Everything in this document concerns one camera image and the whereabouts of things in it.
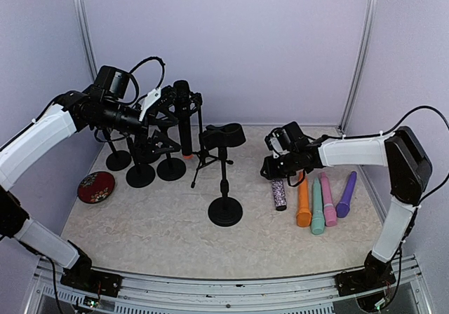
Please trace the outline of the teal microphone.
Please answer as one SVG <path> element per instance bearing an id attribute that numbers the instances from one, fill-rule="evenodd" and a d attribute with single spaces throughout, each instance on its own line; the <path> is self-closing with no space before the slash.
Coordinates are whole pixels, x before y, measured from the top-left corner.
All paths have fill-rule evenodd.
<path id="1" fill-rule="evenodd" d="M 314 235 L 321 235 L 325 228 L 325 217 L 323 214 L 323 197 L 321 191 L 321 183 L 318 177 L 314 178 L 312 184 L 312 218 L 311 218 L 311 233 Z"/>

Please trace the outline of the purple microphone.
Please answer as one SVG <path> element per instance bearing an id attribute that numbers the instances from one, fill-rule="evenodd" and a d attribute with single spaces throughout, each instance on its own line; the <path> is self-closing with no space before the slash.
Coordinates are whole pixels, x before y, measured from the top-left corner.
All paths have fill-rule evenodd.
<path id="1" fill-rule="evenodd" d="M 338 218 L 345 218 L 351 209 L 351 199 L 356 186 L 357 172 L 352 171 L 348 177 L 347 184 L 339 203 L 336 205 L 336 213 Z"/>

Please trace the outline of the purple mic round stand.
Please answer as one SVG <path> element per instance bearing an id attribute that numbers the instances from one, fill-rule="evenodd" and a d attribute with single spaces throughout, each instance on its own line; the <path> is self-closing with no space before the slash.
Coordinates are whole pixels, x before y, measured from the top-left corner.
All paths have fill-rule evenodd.
<path id="1" fill-rule="evenodd" d="M 160 154 L 155 154 L 155 153 L 145 153 L 143 155 L 141 155 L 141 162 L 142 163 L 147 163 L 147 164 L 151 164 L 151 163 L 155 163 L 156 161 L 158 161 L 158 159 L 160 159 L 161 155 Z"/>

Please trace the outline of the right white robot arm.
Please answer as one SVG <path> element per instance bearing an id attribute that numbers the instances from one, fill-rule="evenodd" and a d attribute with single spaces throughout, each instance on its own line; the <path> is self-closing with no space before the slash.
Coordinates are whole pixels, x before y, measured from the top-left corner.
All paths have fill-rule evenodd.
<path id="1" fill-rule="evenodd" d="M 299 172 L 355 166 L 364 174 L 384 174 L 389 190 L 383 203 L 385 216 L 370 257 L 361 269 L 359 283 L 372 289 L 385 279 L 383 264 L 390 262 L 409 236 L 433 165 L 417 136 L 408 126 L 374 135 L 321 135 L 310 139 L 295 122 L 274 128 L 264 138 L 270 154 L 263 160 L 262 177 L 290 180 Z"/>

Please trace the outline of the orange mic round stand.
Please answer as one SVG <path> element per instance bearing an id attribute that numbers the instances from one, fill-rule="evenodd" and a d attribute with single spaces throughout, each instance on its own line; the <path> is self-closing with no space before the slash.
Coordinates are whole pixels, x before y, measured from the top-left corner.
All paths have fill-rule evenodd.
<path id="1" fill-rule="evenodd" d="M 182 178 L 187 167 L 180 158 L 173 158 L 171 153 L 165 152 L 165 158 L 157 165 L 157 176 L 163 181 L 172 182 Z"/>

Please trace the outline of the black tripod mic stand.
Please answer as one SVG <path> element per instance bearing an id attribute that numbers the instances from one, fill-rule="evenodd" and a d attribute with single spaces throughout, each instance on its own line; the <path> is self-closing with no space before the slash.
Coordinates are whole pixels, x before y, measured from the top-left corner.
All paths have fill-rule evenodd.
<path id="1" fill-rule="evenodd" d="M 199 122 L 199 151 L 193 151 L 193 155 L 197 156 L 199 159 L 199 164 L 196 167 L 195 175 L 191 183 L 191 188 L 193 189 L 196 185 L 196 178 L 200 169 L 207 167 L 208 165 L 218 161 L 217 156 L 210 155 L 210 152 L 205 148 L 202 141 L 200 140 L 200 134 L 203 132 L 203 120 L 202 120 L 202 96 L 201 93 L 193 93 L 190 91 L 190 118 L 193 114 L 197 113 Z"/>

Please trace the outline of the black microphone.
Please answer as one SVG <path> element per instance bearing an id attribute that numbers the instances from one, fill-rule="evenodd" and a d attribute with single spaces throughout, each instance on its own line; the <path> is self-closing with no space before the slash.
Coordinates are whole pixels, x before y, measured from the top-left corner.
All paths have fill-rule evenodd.
<path id="1" fill-rule="evenodd" d="M 193 157 L 189 84 L 186 80 L 178 80 L 173 85 L 176 89 L 175 115 L 178 119 L 181 152 L 184 158 L 189 159 Z"/>

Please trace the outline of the glitter silver microphone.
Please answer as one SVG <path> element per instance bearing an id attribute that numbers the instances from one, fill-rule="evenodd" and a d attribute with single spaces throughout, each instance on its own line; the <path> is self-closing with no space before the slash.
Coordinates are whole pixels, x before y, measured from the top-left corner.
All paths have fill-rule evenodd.
<path id="1" fill-rule="evenodd" d="M 287 209 L 286 192 L 282 179 L 272 180 L 272 194 L 274 199 L 274 207 L 276 211 L 284 211 Z"/>

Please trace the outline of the pink mic round stand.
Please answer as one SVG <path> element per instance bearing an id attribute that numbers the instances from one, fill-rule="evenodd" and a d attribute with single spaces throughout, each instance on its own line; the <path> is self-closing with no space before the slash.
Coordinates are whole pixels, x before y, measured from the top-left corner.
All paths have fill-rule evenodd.
<path id="1" fill-rule="evenodd" d="M 120 171 L 127 168 L 131 163 L 131 155 L 127 151 L 116 149 L 107 130 L 104 130 L 102 133 L 111 150 L 106 160 L 107 168 L 111 171 Z"/>

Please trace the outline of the glitter mic round stand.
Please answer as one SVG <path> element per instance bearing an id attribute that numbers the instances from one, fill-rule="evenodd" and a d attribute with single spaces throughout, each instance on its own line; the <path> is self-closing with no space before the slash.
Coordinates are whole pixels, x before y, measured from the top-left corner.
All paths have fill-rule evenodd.
<path id="1" fill-rule="evenodd" d="M 223 126 L 207 125 L 206 130 L 200 134 L 200 140 L 208 151 L 217 149 L 217 156 L 221 163 L 221 196 L 209 205 L 208 217 L 217 226 L 233 226 L 241 220 L 243 208 L 238 200 L 229 197 L 228 149 L 239 147 L 246 142 L 243 127 L 239 123 Z"/>

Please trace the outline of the pink microphone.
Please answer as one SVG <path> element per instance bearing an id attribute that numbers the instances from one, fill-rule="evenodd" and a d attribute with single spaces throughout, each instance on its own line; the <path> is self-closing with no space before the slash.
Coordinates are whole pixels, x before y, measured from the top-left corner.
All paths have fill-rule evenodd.
<path id="1" fill-rule="evenodd" d="M 330 181 L 325 172 L 320 173 L 320 183 L 323 198 L 323 214 L 325 217 L 325 224 L 327 227 L 337 225 L 337 213 L 333 204 L 332 192 L 330 188 Z"/>

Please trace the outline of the red embroidered round cushion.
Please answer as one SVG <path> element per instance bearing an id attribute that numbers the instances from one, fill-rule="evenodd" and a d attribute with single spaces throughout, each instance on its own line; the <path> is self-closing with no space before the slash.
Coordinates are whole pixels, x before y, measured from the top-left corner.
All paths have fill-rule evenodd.
<path id="1" fill-rule="evenodd" d="M 97 171 L 81 180 L 77 188 L 77 197 L 86 204 L 101 203 L 112 194 L 114 188 L 114 176 L 106 171 Z"/>

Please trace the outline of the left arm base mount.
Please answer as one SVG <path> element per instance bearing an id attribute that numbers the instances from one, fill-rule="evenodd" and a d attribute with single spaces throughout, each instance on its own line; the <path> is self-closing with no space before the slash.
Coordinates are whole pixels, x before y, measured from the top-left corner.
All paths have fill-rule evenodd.
<path id="1" fill-rule="evenodd" d="M 64 272 L 60 282 L 62 285 L 81 291 L 117 298 L 122 280 L 123 278 L 115 273 L 90 270 L 87 278 L 75 276 L 75 274 L 70 272 Z"/>

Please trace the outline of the teal mic round stand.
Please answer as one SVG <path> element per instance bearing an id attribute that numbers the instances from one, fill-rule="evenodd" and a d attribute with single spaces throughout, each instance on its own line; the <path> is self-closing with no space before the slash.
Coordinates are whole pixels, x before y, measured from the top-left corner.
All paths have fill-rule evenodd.
<path id="1" fill-rule="evenodd" d="M 126 143 L 133 165 L 126 173 L 126 181 L 133 188 L 143 188 L 150 185 L 156 176 L 155 170 L 151 165 L 140 163 L 137 159 L 134 142 L 131 137 L 126 138 Z"/>

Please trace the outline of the orange microphone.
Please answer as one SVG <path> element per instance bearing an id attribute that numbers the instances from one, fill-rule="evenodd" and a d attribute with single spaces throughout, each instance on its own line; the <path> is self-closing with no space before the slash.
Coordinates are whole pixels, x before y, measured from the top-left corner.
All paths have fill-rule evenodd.
<path id="1" fill-rule="evenodd" d="M 308 181 L 305 176 L 298 186 L 298 210 L 296 215 L 297 225 L 299 227 L 308 227 L 311 224 L 312 213 L 309 207 L 309 189 Z"/>

